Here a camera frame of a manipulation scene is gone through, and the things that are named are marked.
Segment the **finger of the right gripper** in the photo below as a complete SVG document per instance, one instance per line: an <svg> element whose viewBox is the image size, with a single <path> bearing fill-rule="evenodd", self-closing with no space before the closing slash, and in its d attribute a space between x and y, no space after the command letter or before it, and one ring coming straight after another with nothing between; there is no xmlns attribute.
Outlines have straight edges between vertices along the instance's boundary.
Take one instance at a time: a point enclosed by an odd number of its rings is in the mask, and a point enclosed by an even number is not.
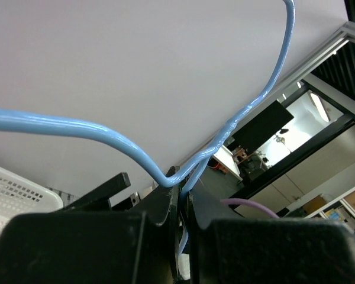
<svg viewBox="0 0 355 284"><path fill-rule="evenodd" d="M99 185L78 200L65 206L64 210L111 210L110 198L131 185L128 174L121 172Z"/></svg>

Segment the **white plastic basket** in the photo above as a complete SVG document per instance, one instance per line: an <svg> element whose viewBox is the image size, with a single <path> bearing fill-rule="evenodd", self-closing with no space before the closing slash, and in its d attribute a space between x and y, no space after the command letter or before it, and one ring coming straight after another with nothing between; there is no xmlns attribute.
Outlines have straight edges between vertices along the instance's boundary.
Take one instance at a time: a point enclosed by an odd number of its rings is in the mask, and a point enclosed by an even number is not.
<svg viewBox="0 0 355 284"><path fill-rule="evenodd" d="M0 234L19 214L53 212L63 208L58 194L0 167Z"/></svg>

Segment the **blue wire hanger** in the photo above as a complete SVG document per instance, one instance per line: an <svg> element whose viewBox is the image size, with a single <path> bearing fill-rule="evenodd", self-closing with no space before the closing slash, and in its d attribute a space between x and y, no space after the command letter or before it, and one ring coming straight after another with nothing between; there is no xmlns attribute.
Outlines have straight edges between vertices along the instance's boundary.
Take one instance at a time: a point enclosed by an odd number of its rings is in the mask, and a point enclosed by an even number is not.
<svg viewBox="0 0 355 284"><path fill-rule="evenodd" d="M0 165L86 193L203 169L269 96L294 1L0 1Z"/></svg>

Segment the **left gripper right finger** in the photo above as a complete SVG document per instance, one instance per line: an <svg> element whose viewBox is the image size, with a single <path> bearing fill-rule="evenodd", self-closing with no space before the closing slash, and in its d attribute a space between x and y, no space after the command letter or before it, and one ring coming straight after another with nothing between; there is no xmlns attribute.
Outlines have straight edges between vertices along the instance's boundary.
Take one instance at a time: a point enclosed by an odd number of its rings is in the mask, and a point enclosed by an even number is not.
<svg viewBox="0 0 355 284"><path fill-rule="evenodd" d="M335 221L243 218L195 185L192 283L355 283L355 235Z"/></svg>

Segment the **right aluminium frame post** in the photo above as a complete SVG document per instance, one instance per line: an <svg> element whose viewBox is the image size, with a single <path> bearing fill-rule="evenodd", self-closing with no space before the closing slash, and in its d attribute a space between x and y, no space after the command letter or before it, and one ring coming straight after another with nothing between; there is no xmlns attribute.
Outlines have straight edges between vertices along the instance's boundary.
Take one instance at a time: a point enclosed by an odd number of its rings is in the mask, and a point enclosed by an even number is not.
<svg viewBox="0 0 355 284"><path fill-rule="evenodd" d="M285 75L281 76L268 96L252 109L235 127L235 130L242 128L251 121L257 114L268 107L273 101L277 100L286 88L293 83L302 80L307 74L311 73L316 67L333 55L335 51L344 46L348 41L355 42L355 22L347 22L336 32L326 38L309 55L296 64Z"/></svg>

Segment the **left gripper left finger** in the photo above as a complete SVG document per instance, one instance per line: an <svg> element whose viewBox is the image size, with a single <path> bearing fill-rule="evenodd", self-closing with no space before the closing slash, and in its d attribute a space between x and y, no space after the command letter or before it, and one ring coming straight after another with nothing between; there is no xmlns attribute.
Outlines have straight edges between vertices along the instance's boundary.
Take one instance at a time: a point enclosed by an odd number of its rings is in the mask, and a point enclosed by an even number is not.
<svg viewBox="0 0 355 284"><path fill-rule="evenodd" d="M128 211L14 217L0 235L0 283L173 283L179 188Z"/></svg>

